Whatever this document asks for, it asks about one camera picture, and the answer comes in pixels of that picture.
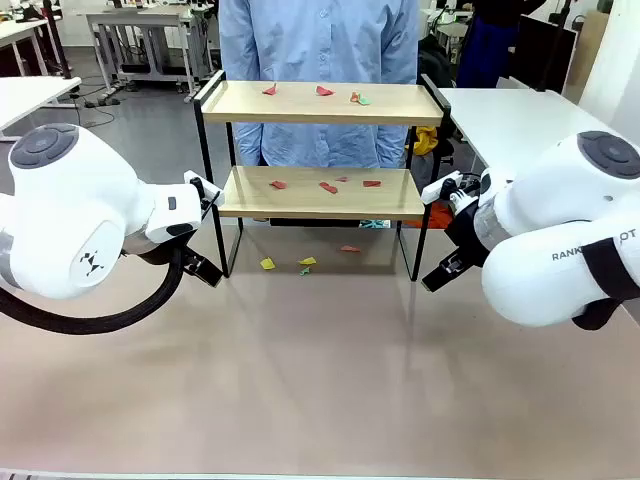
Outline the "yellow cloth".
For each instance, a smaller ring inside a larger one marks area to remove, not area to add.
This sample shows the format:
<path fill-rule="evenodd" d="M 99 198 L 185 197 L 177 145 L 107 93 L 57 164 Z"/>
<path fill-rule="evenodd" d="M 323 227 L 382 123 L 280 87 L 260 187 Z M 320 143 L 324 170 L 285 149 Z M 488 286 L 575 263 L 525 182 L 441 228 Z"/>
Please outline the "yellow cloth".
<path fill-rule="evenodd" d="M 438 132 L 436 127 L 417 127 L 415 132 L 413 154 L 426 156 L 438 146 Z"/>

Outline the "brown cardboard sheet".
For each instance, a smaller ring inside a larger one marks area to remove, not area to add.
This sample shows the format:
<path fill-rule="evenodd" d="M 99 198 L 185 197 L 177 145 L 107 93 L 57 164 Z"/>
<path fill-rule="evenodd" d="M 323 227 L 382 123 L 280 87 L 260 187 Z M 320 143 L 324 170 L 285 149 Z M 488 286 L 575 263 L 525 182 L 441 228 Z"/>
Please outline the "brown cardboard sheet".
<path fill-rule="evenodd" d="M 592 9 L 578 15 L 571 24 L 577 33 L 575 50 L 567 75 L 564 96 L 578 104 L 598 54 L 609 14 Z"/>

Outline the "white background desk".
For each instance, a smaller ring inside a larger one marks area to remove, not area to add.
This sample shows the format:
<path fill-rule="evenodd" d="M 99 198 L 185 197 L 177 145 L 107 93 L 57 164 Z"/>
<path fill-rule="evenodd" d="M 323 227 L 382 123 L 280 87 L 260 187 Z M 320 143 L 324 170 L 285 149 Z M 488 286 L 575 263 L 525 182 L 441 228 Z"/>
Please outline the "white background desk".
<path fill-rule="evenodd" d="M 46 19 L 0 22 L 0 77 L 50 76 L 53 66 L 45 60 L 46 41 L 57 61 Z"/>

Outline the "black panel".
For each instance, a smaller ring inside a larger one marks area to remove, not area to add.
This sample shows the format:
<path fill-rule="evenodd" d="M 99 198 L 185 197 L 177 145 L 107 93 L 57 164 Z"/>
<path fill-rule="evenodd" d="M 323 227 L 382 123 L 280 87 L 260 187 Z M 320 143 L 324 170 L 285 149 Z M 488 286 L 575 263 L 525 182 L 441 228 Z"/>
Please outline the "black panel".
<path fill-rule="evenodd" d="M 536 89 L 547 72 L 545 89 L 562 94 L 573 59 L 577 33 L 563 28 L 555 46 L 557 32 L 557 26 L 552 23 L 522 15 L 510 60 L 510 76 Z"/>

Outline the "person in blue shirt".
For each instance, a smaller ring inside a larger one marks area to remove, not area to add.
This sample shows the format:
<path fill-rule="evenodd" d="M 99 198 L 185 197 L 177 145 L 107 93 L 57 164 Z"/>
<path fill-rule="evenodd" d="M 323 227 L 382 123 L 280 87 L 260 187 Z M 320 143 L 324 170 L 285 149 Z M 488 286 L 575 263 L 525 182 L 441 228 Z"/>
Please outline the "person in blue shirt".
<path fill-rule="evenodd" d="M 230 80 L 413 84 L 417 0 L 220 0 Z M 258 166 L 381 168 L 380 125 L 263 124 Z"/>

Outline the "grey metal workbench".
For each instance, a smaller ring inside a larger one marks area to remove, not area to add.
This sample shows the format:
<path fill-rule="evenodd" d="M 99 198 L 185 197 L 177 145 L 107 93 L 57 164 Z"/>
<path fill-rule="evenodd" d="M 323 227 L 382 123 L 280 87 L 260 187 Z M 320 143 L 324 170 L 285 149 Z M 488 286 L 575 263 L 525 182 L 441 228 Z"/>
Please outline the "grey metal workbench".
<path fill-rule="evenodd" d="M 86 15 L 105 85 L 102 102 L 127 88 L 167 83 L 189 103 L 214 71 L 214 0 L 112 6 Z"/>

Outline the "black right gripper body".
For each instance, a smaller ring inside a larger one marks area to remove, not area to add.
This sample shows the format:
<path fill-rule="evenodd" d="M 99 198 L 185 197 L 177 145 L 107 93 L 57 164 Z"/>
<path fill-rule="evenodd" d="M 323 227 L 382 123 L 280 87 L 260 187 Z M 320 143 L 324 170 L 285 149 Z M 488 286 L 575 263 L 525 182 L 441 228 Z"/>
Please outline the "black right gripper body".
<path fill-rule="evenodd" d="M 446 235 L 456 246 L 456 250 L 443 261 L 450 273 L 463 273 L 472 266 L 482 267 L 489 255 L 489 250 L 481 243 L 475 231 L 474 218 L 477 211 L 478 201 L 473 200 L 455 214 L 445 229 Z"/>

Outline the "black office chair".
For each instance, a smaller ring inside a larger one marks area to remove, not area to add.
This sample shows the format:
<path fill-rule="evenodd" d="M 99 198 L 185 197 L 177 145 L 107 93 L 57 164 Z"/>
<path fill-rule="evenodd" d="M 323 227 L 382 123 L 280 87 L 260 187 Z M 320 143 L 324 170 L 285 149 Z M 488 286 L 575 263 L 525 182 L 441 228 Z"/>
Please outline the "black office chair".
<path fill-rule="evenodd" d="M 442 165 L 452 166 L 454 163 L 455 148 L 452 143 L 452 137 L 439 138 L 438 144 L 432 151 L 434 162 L 441 167 Z"/>

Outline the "background person in dark clothes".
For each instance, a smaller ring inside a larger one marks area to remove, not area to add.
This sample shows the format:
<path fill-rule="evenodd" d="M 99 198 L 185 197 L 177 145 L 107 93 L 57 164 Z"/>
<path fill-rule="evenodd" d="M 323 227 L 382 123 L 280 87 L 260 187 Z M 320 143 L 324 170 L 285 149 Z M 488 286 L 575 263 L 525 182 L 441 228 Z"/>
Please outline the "background person in dark clothes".
<path fill-rule="evenodd" d="M 461 52 L 456 86 L 495 88 L 506 69 L 509 48 L 515 44 L 522 15 L 529 15 L 546 0 L 466 0 L 473 10 Z"/>

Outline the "black frame wooden shelf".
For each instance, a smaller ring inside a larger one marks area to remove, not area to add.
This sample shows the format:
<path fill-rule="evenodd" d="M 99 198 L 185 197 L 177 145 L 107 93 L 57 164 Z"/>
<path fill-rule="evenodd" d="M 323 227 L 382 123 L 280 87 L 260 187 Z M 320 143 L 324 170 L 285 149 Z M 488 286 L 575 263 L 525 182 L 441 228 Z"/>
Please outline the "black frame wooden shelf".
<path fill-rule="evenodd" d="M 205 176 L 214 178 L 206 134 L 206 123 L 226 127 L 231 171 L 226 181 L 222 205 L 212 210 L 221 268 L 229 276 L 240 243 L 225 245 L 222 221 L 233 218 L 237 229 L 253 217 L 291 220 L 391 220 L 398 226 L 409 221 L 421 224 L 417 247 L 401 248 L 412 281 L 417 280 L 430 215 L 429 206 L 420 198 L 411 175 L 411 167 L 401 169 L 343 170 L 349 177 L 345 186 L 330 179 L 330 170 L 314 168 L 246 167 L 237 163 L 235 142 L 231 136 L 236 122 L 336 124 L 336 125 L 405 125 L 409 140 L 404 151 L 413 154 L 416 128 L 440 127 L 450 118 L 451 107 L 427 76 L 416 85 L 329 83 L 331 96 L 318 96 L 312 82 L 279 82 L 273 96 L 262 93 L 264 81 L 235 81 L 218 71 L 193 99 Z M 350 101 L 356 91 L 370 105 Z M 380 180 L 380 187 L 363 187 L 363 180 Z M 276 189 L 272 181 L 287 183 Z M 338 189 L 331 194 L 319 184 L 326 182 Z"/>

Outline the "person's left forearm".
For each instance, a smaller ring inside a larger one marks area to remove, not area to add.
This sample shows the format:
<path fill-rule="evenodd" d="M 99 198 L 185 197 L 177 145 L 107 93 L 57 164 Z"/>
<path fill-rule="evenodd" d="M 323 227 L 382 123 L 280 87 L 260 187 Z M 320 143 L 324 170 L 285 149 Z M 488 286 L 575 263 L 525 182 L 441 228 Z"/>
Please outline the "person's left forearm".
<path fill-rule="evenodd" d="M 401 168 L 408 127 L 405 125 L 380 125 L 377 129 L 376 151 L 381 168 Z"/>

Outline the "black pole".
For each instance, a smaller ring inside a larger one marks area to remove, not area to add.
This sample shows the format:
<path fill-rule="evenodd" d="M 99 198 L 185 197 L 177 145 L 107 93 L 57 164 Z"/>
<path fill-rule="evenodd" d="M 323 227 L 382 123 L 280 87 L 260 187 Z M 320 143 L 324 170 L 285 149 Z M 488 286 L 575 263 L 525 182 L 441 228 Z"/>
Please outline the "black pole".
<path fill-rule="evenodd" d="M 62 48 L 59 32 L 58 32 L 58 29 L 57 29 L 57 26 L 56 26 L 56 20 L 55 20 L 55 16 L 54 16 L 54 12 L 53 12 L 52 1 L 51 0 L 42 0 L 42 3 L 43 3 L 42 10 L 43 10 L 44 15 L 45 15 L 45 17 L 47 19 L 47 22 L 48 22 L 48 28 L 49 28 L 49 32 L 50 32 L 51 43 L 52 43 L 52 46 L 54 47 L 54 51 L 55 51 L 55 54 L 56 54 L 57 62 L 58 62 L 58 65 L 59 65 L 59 67 L 61 69 L 62 76 L 65 79 L 70 79 L 71 78 L 71 73 L 70 73 L 70 70 L 69 70 L 68 62 L 66 60 L 63 48 Z"/>

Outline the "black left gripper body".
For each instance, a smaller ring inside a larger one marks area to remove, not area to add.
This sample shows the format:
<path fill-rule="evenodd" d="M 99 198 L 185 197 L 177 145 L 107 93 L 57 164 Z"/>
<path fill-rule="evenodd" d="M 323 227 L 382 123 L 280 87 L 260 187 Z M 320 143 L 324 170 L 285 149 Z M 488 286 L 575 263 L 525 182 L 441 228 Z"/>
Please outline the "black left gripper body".
<path fill-rule="evenodd" d="M 168 272 L 194 272 L 200 267 L 200 255 L 188 246 L 193 235 L 193 232 L 187 232 L 163 243 L 144 241 L 141 236 L 131 235 L 125 238 L 122 256 L 137 256 L 150 265 L 166 266 Z"/>

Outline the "orange cloth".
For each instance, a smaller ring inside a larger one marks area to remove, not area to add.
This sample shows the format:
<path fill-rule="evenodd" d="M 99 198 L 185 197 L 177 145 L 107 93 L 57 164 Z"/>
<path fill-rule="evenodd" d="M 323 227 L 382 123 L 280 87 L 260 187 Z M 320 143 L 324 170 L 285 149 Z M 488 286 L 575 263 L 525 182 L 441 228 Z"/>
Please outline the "orange cloth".
<path fill-rule="evenodd" d="M 453 221 L 454 215 L 447 203 L 434 202 L 428 222 L 429 229 L 446 229 Z"/>

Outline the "black jacket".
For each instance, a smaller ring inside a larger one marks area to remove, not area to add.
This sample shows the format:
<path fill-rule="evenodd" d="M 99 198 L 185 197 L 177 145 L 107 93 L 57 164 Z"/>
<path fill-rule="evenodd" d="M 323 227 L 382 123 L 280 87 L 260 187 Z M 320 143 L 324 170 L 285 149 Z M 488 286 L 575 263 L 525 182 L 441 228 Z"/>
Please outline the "black jacket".
<path fill-rule="evenodd" d="M 446 51 L 432 34 L 418 42 L 418 75 L 427 75 L 438 88 L 453 88 L 451 64 Z"/>

